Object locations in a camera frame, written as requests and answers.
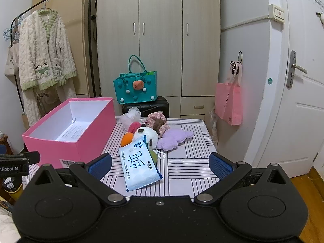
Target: cardboard box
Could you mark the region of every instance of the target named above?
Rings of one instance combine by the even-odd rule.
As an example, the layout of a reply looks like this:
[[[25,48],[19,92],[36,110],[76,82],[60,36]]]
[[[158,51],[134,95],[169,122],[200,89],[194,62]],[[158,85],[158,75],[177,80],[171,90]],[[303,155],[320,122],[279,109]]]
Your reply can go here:
[[[112,98],[68,99],[31,126],[22,138],[41,155],[39,166],[68,168],[101,155],[116,118]]]

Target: wet wipes package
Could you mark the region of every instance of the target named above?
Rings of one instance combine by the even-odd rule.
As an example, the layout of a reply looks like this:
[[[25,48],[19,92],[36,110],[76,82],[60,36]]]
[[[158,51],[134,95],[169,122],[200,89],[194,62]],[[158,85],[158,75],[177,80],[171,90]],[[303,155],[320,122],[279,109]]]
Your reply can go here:
[[[128,192],[140,189],[163,178],[146,146],[146,135],[120,148],[119,156]]]

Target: screw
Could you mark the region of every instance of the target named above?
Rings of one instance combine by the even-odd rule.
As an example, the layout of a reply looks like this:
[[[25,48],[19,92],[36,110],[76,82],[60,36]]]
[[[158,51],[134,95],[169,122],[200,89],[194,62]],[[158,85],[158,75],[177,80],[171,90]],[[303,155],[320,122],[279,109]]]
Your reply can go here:
[[[197,195],[197,199],[200,202],[209,202],[209,201],[213,200],[213,196],[210,194],[203,193],[203,194]]]
[[[122,201],[124,199],[124,196],[122,196],[121,194],[114,193],[110,194],[107,198],[110,202],[116,203]]]

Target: door handle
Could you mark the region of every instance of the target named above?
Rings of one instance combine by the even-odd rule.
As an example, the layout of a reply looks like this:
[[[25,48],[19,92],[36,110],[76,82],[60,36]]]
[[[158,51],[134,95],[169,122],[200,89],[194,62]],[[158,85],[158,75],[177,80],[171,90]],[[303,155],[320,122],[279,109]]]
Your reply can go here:
[[[302,68],[299,65],[296,65],[296,57],[297,54],[295,51],[291,50],[290,51],[290,61],[289,61],[289,69],[288,69],[288,77],[287,77],[287,88],[292,88],[293,82],[294,82],[294,77],[295,77],[295,69],[299,69],[300,71],[304,72],[307,74],[307,70]]]
[[[304,72],[305,74],[307,74],[307,70],[306,69],[303,69],[301,66],[299,65],[296,65],[296,64],[291,64],[294,68],[297,68],[299,69],[300,71]]]

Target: black suitcase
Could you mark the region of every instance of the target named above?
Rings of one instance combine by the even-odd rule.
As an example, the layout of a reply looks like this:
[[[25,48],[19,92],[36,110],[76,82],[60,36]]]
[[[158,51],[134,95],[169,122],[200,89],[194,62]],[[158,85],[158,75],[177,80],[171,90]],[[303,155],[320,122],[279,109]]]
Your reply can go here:
[[[166,118],[170,116],[170,107],[167,100],[163,97],[157,97],[155,101],[123,104],[123,113],[128,112],[131,107],[138,107],[142,117],[147,117],[152,112],[161,111]]]

